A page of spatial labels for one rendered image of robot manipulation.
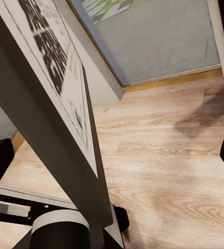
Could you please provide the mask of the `poster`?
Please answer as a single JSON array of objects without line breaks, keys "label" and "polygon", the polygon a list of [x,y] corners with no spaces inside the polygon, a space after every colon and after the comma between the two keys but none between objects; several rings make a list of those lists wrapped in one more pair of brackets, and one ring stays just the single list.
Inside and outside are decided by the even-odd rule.
[{"label": "poster", "polygon": [[85,67],[54,0],[0,0],[0,107],[92,229],[111,226]]}]

